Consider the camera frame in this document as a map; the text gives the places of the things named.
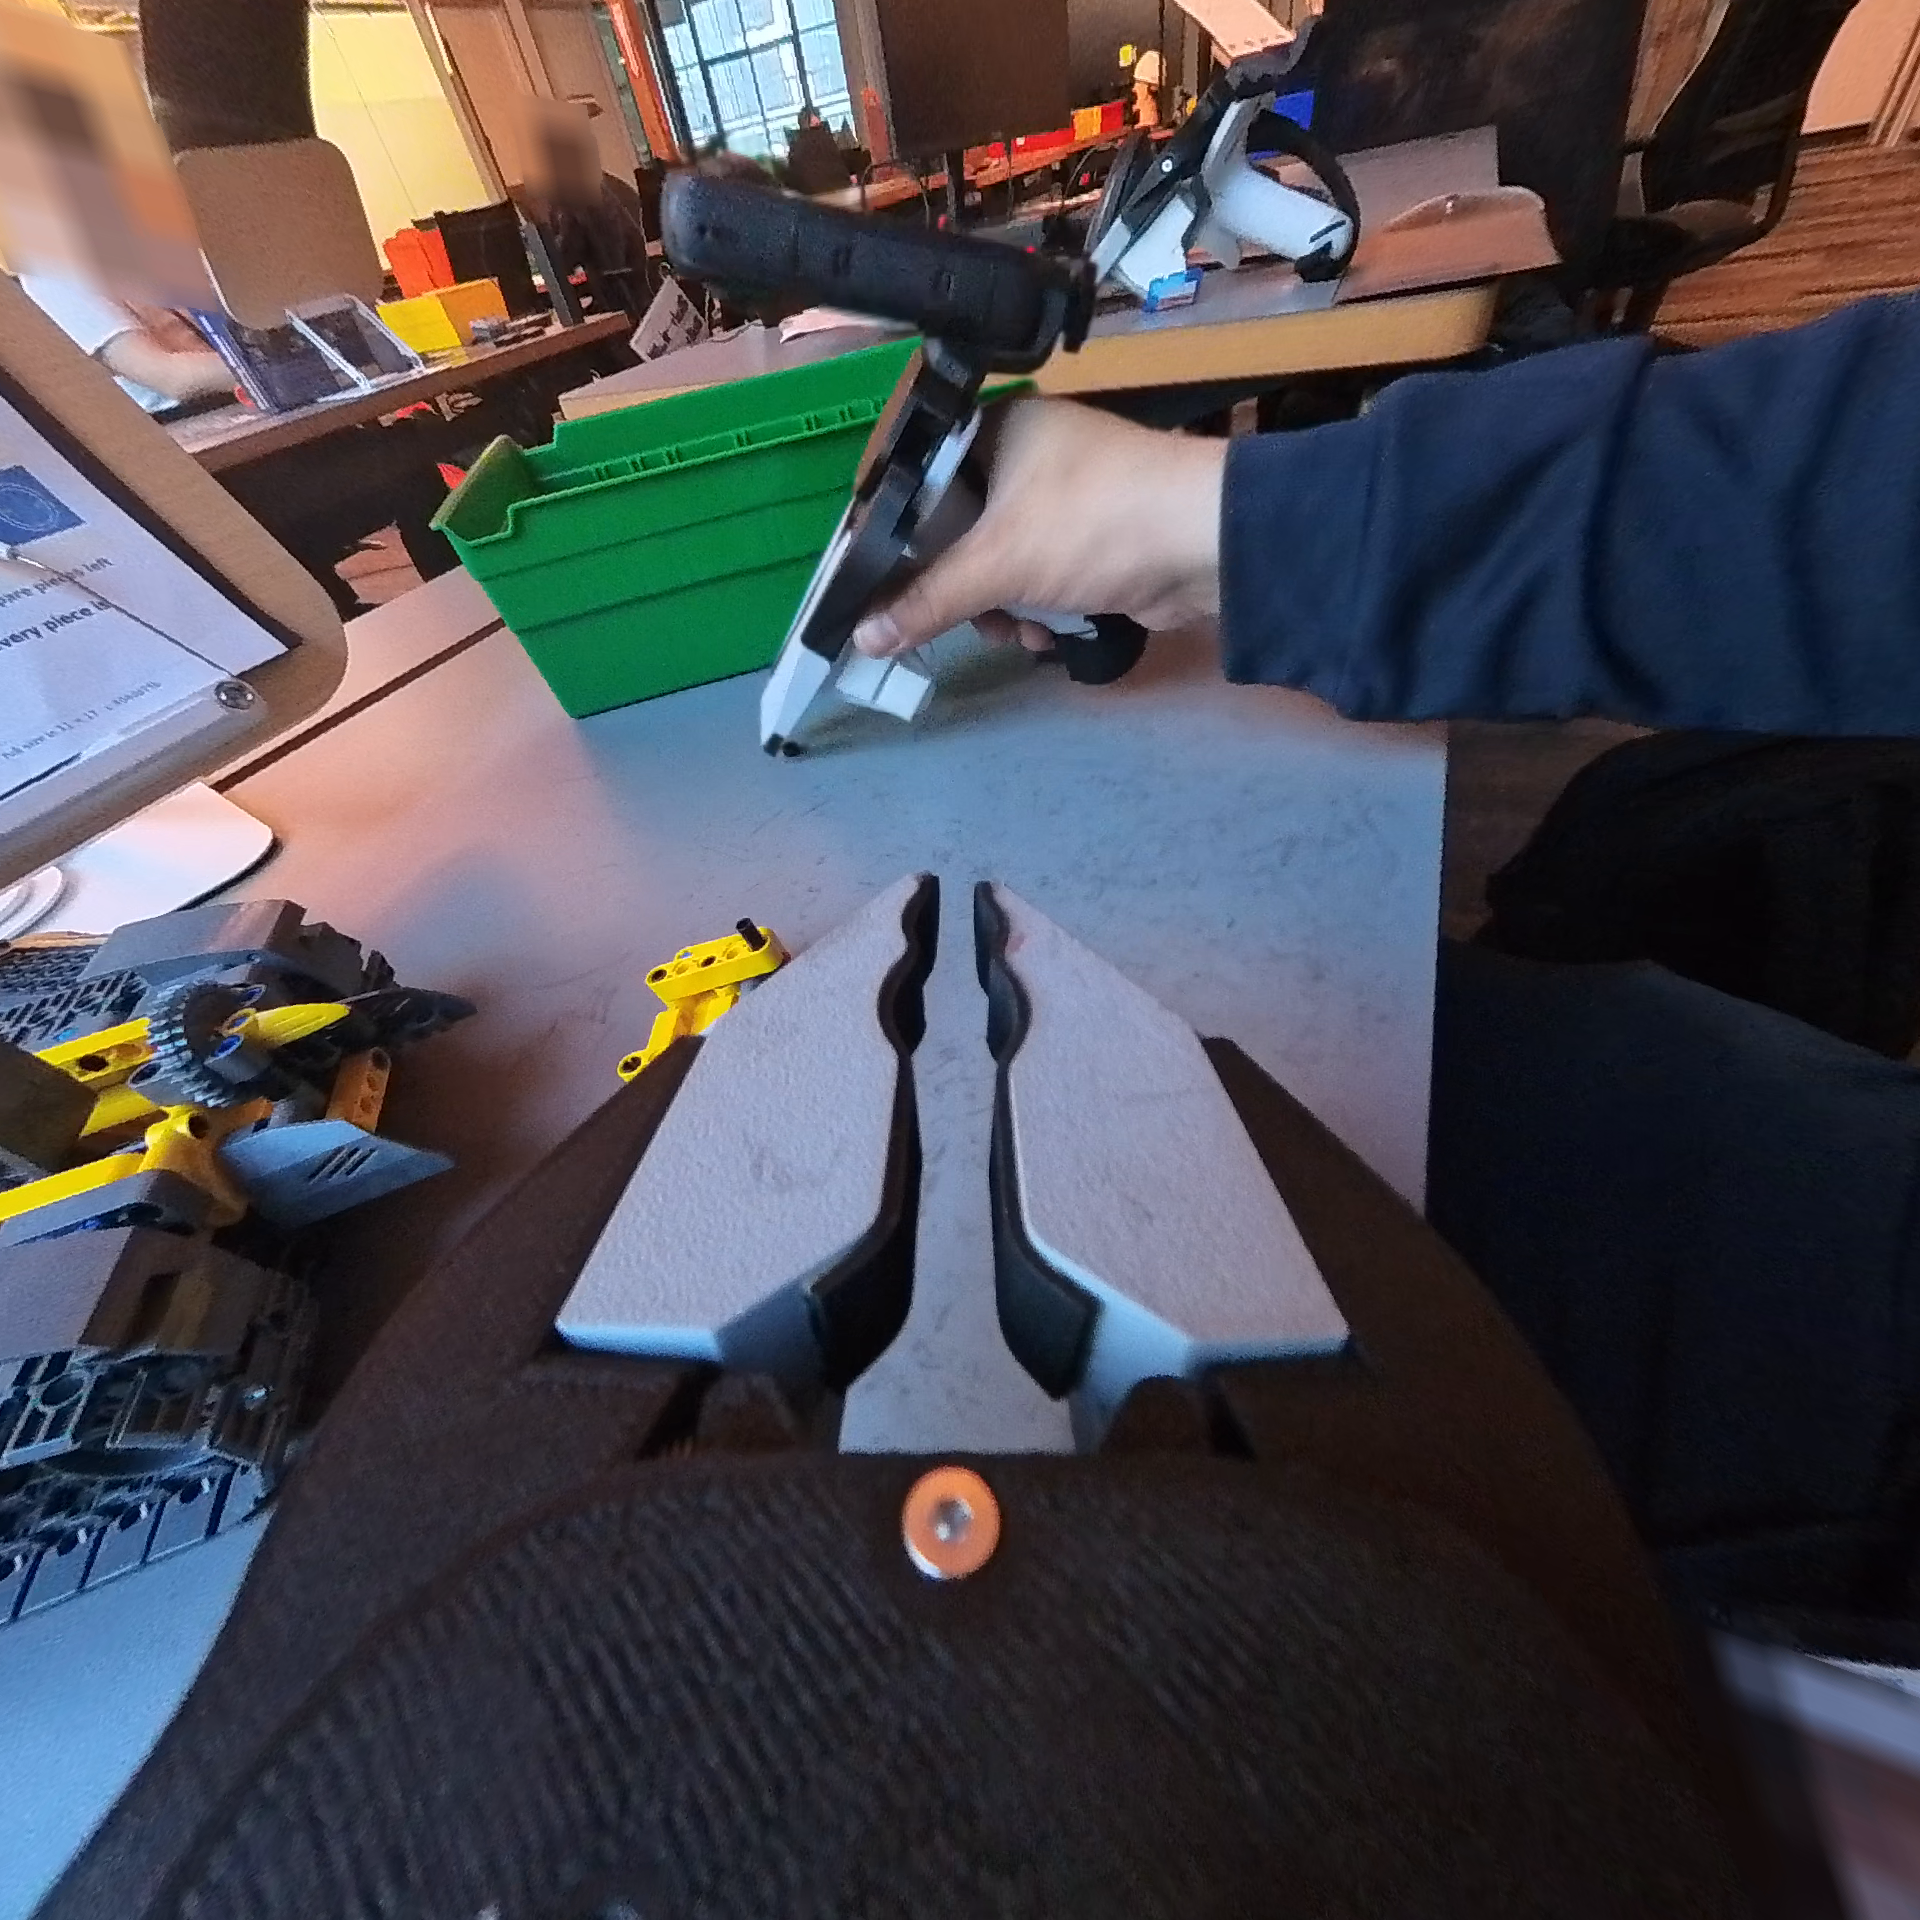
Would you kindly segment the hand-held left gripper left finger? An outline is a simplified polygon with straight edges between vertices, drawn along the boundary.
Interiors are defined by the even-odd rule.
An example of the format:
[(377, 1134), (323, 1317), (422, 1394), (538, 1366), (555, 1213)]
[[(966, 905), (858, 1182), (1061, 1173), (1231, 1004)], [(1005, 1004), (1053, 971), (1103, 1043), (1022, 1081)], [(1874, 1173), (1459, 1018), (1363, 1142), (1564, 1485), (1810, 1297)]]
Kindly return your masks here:
[(914, 1050), (937, 877), (905, 877), (692, 1039), (555, 1331), (845, 1390), (914, 1291)]

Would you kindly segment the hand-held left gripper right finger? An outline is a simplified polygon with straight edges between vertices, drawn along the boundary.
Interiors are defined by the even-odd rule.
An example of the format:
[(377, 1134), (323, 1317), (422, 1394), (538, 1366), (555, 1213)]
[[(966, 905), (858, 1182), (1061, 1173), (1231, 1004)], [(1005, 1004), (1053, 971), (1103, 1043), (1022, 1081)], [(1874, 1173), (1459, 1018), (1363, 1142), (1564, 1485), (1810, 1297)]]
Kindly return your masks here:
[(1341, 1355), (1350, 1320), (1203, 1035), (995, 882), (974, 943), (998, 1331), (1076, 1447), (1150, 1382)]

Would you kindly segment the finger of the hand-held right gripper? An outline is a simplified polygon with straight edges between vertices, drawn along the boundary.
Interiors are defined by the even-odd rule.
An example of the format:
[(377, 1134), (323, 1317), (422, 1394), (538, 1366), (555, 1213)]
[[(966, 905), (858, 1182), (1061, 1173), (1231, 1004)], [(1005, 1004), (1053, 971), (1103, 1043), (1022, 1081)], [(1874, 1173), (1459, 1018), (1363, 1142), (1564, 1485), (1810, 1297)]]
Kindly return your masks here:
[(850, 524), (835, 526), (760, 689), (758, 744), (767, 757), (800, 749), (806, 710), (830, 687), (882, 577), (884, 560), (876, 537)]

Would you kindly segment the yellow toy brick assembly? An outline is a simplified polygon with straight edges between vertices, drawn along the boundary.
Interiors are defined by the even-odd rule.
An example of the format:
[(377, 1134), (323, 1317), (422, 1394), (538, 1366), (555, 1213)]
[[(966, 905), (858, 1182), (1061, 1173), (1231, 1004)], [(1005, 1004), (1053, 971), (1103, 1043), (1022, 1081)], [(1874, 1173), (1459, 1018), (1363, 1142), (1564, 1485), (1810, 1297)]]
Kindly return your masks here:
[(739, 1001), (790, 965), (787, 943), (765, 925), (736, 922), (722, 936), (679, 948), (648, 972), (658, 1015), (648, 1043), (618, 1063), (624, 1084), (652, 1069), (674, 1046), (705, 1035)]

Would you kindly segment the person's right forearm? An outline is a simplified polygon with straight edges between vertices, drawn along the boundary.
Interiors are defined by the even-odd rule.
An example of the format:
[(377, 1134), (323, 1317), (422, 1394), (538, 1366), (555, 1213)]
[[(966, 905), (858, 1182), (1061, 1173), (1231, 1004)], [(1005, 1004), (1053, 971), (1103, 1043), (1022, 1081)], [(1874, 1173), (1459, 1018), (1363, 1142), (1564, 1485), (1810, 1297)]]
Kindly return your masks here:
[(1237, 442), (1226, 681), (1355, 722), (1918, 737), (1918, 293)]

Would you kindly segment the grey desk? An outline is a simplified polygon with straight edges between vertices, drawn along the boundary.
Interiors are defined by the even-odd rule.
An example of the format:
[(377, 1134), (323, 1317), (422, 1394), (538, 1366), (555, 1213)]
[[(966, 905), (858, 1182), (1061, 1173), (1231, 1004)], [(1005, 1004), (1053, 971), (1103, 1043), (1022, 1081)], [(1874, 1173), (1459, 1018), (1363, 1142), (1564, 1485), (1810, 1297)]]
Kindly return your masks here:
[(736, 917), (805, 948), (905, 877), (941, 882), (914, 1299), (845, 1447), (1067, 1441), (994, 1304), (979, 878), (1231, 1039), (1419, 1201), (1443, 734), (1231, 687), (1212, 629), (1150, 639), (1117, 687), (974, 639), (937, 659), (918, 726), (838, 710), (767, 757), (765, 672), (574, 722), (454, 577), (351, 627), (368, 698), (218, 774), (276, 829), (258, 891), (476, 1004), (395, 1090), (395, 1130), (454, 1168), (340, 1223), (315, 1366), (340, 1394), (270, 1515), (3, 1631), (3, 1918), (56, 1870), (59, 1913), (141, 1913), (294, 1714), (296, 1631), (357, 1646), (395, 1610), (377, 1579), (408, 1594), (532, 1511), (685, 1480), (699, 1386), (557, 1343), (541, 1299), (504, 1386), (452, 1386), (489, 1312), (465, 1250), (519, 1236), (568, 1266), (622, 1191), (648, 1112), (614, 1058), (674, 948)]

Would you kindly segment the person's right hand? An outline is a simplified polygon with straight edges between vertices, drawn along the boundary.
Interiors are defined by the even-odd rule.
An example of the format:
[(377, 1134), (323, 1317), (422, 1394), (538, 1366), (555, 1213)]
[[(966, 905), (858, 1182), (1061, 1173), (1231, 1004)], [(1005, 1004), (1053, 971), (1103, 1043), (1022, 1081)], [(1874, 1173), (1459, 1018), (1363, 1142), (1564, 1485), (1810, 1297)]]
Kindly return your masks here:
[(1231, 442), (1153, 430), (1064, 399), (1017, 399), (985, 423), (985, 502), (965, 538), (882, 596), (851, 647), (890, 659), (974, 627), (1044, 653), (1032, 622), (1117, 613), (1150, 633), (1222, 613), (1222, 498)]

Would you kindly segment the green plastic bin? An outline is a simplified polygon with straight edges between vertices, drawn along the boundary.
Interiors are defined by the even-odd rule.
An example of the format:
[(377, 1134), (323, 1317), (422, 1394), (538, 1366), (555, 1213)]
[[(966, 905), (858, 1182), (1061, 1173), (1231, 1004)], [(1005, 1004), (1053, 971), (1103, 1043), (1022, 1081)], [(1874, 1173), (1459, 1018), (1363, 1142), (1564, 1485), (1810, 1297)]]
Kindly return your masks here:
[(774, 665), (914, 337), (498, 439), (431, 521), (573, 720)]

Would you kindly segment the black upright panel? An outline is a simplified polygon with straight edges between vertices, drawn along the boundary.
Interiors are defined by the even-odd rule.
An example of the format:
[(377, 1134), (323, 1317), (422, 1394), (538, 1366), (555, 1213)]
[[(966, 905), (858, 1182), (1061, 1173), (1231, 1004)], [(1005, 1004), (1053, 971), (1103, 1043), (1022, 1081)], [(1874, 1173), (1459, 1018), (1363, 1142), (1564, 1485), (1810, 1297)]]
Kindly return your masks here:
[(1067, 4), (876, 4), (876, 22), (902, 156), (1067, 129)]

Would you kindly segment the idle hand-held gripper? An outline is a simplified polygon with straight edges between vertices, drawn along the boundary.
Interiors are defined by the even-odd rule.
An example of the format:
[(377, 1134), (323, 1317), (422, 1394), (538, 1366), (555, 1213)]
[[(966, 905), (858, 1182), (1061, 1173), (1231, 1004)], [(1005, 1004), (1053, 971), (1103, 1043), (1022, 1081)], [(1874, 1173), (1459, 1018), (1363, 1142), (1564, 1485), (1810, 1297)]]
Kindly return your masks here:
[(1301, 53), (1298, 41), (1242, 55), (1212, 78), (1170, 140), (1146, 131), (1125, 140), (1085, 244), (1096, 291), (1117, 288), (1140, 301), (1153, 277), (1191, 269), (1194, 252), (1218, 269), (1264, 252), (1306, 285), (1350, 270), (1363, 213), (1333, 149), (1279, 120), (1279, 149), (1310, 171), (1310, 188), (1267, 177), (1247, 149)]

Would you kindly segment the yellow storage box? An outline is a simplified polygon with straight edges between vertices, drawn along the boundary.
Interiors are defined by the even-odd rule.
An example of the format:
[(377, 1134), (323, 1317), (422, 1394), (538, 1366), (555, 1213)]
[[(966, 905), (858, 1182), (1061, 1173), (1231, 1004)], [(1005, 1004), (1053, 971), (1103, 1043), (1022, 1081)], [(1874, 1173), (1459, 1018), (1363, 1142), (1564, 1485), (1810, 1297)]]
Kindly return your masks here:
[(498, 277), (476, 277), (383, 301), (377, 317), (414, 356), (440, 356), (469, 350), (489, 326), (506, 326), (511, 308)]

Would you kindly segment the wood-edged grey table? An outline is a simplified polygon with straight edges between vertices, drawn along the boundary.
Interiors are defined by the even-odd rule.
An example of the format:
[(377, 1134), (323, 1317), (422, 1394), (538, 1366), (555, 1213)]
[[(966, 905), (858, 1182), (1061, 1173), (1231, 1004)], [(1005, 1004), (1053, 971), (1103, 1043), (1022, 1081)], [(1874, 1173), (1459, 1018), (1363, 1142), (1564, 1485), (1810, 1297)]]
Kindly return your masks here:
[[(1257, 259), (1242, 269), (1208, 269), (1197, 301), (1187, 311), (1142, 314), (1138, 304), (1102, 304), (1086, 340), (1077, 350), (1054, 350), (1039, 369), (1039, 389), (1053, 399), (1173, 393), (1194, 399), (1197, 412), (1214, 412), (1237, 395), (1257, 395), (1301, 376), (1448, 366), (1489, 344), (1507, 277), (1559, 262), (1551, 234), (1517, 221), (1378, 233), (1390, 213), (1423, 197), (1497, 188), (1492, 131), (1378, 146), (1355, 153), (1353, 165), (1363, 238), (1340, 280), (1306, 285), (1289, 264)], [(932, 230), (876, 213), (851, 215), (890, 230)], [(827, 308), (760, 304), (782, 314)], [(794, 371), (879, 344), (882, 321), (827, 311), (835, 311), (838, 321), (819, 333), (784, 340), (776, 325), (746, 326), (633, 371), (596, 379), (557, 399), (563, 419), (578, 423), (736, 379)]]

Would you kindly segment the clear acrylic box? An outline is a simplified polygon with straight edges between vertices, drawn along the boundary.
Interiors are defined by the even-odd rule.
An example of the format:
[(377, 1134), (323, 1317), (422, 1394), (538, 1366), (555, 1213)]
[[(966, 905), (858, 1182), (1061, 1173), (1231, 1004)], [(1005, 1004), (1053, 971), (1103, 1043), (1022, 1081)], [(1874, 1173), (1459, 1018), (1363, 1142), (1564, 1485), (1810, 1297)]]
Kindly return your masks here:
[(346, 293), (305, 301), (287, 308), (287, 325), (353, 393), (424, 371), (422, 354), (406, 348), (366, 301)]

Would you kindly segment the person's dark clothed body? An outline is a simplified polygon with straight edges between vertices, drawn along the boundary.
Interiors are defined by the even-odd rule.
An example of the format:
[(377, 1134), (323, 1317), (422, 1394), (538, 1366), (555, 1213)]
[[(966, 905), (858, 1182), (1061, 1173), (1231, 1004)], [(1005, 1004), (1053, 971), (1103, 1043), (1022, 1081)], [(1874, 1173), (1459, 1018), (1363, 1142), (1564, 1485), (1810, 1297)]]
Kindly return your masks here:
[(1676, 1601), (1918, 1670), (1918, 1069), (1677, 972), (1438, 955), (1426, 1219)]

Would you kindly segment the grey yellow toy brick vehicle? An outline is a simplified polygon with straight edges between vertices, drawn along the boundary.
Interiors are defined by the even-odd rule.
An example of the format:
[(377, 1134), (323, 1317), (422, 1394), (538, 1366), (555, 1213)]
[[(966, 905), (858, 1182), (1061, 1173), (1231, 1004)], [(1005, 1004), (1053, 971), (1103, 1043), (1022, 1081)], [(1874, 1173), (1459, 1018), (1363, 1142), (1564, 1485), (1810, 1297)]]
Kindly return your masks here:
[(3, 1626), (248, 1526), (323, 1224), (452, 1168), (383, 1117), (474, 1004), (296, 903), (3, 941)]

